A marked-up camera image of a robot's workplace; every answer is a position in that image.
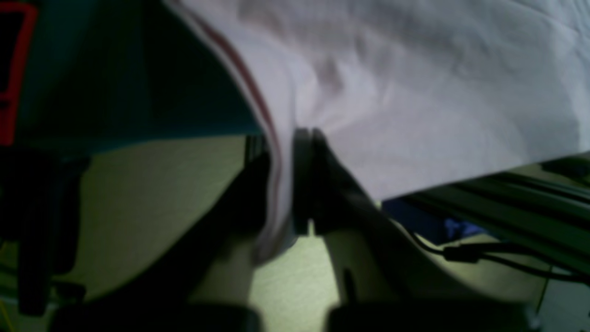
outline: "red frame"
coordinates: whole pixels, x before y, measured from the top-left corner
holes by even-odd
[[[36,7],[23,2],[0,2],[0,13],[21,12],[24,15],[21,30],[18,33],[12,62],[9,68],[9,80],[6,91],[0,92],[0,100],[8,102],[8,107],[0,109],[0,145],[12,145],[17,125],[17,111],[27,54],[38,11]]]

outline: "blue object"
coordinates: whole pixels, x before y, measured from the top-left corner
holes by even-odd
[[[421,235],[435,245],[487,233],[485,229],[466,220],[429,213],[402,198],[384,201],[381,206],[383,211],[406,229]]]

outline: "white cloth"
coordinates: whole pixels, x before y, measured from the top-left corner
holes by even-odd
[[[580,0],[167,0],[227,66],[273,156],[264,261],[291,204],[291,136],[320,128],[375,199],[590,149]]]

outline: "black cable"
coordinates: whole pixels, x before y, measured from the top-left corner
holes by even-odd
[[[423,250],[425,250],[429,253],[433,253],[435,255],[444,256],[444,252],[442,250],[437,250],[437,249],[427,246],[426,243],[424,243],[422,240],[420,240],[414,232],[410,232],[409,230],[406,230],[406,231],[408,232],[408,234],[412,238],[412,240],[414,240],[414,242]]]
[[[505,258],[501,258],[501,257],[497,257],[497,256],[486,255],[486,254],[480,255],[480,258],[487,259],[488,261],[504,264],[504,265],[509,266],[513,269],[517,269],[522,272],[526,272],[528,274],[536,275],[541,278],[555,279],[555,280],[561,280],[561,281],[570,281],[570,282],[582,282],[584,284],[590,284],[590,280],[588,278],[585,278],[585,277],[579,276],[579,275],[556,274],[553,272],[548,272],[548,271],[543,271],[543,270],[531,268],[529,266],[513,262],[509,259],[505,259]]]
[[[509,266],[513,269],[520,270],[522,272],[539,276],[541,278],[548,278],[548,279],[555,279],[561,281],[569,281],[569,282],[581,282],[583,284],[590,285],[590,278],[585,276],[579,275],[565,275],[565,274],[556,274],[553,272],[543,271],[535,268],[531,268],[526,265],[522,265],[516,262],[513,262],[509,259],[487,255],[481,252],[469,252],[465,250],[461,250],[460,247],[447,247],[445,250],[438,250],[429,247],[424,243],[422,240],[416,236],[416,234],[409,232],[410,237],[412,240],[423,250],[433,253],[435,255],[440,255],[445,257],[445,259],[449,262],[465,262],[465,263],[477,263],[479,259],[486,259],[488,261],[504,264]]]

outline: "red stripe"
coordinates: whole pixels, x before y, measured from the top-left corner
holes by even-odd
[[[260,90],[259,90],[252,74],[250,73],[250,70],[248,69],[248,67],[244,63],[244,60],[242,60],[240,54],[234,49],[234,47],[230,44],[230,42],[223,35],[221,35],[217,31],[213,30],[211,27],[209,27],[207,25],[207,23],[205,23],[203,20],[201,20],[195,14],[193,14],[192,11],[190,11],[186,7],[184,7],[182,5],[182,3],[180,3],[179,0],[174,0],[174,1],[177,4],[179,4],[181,7],[183,7],[185,9],[185,11],[190,14],[191,18],[202,28],[203,32],[207,35],[207,37],[209,37],[211,39],[211,41],[213,41],[225,53],[225,55],[228,57],[228,59],[234,65],[234,67],[237,70],[237,72],[239,73],[239,75],[244,80],[244,83],[245,83],[247,89],[250,91],[250,95],[254,99],[254,103],[256,104],[256,107],[258,107],[258,110],[260,110],[260,115],[262,116],[262,119],[266,123],[266,127],[270,131],[269,134],[271,136],[271,139],[276,143],[276,147],[279,152],[279,158],[277,158],[277,160],[276,160],[276,162],[277,162],[277,178],[280,178],[281,169],[282,169],[282,167],[281,167],[282,159],[280,158],[280,146],[278,144],[277,133],[274,130],[272,117],[271,117],[270,112],[268,111],[268,106],[266,105],[266,102],[262,96],[262,93],[260,93]],[[278,192],[278,181],[275,181],[273,189],[274,189],[275,193]],[[272,215],[270,219],[273,220],[273,219],[275,219],[275,217],[276,217],[275,215]]]

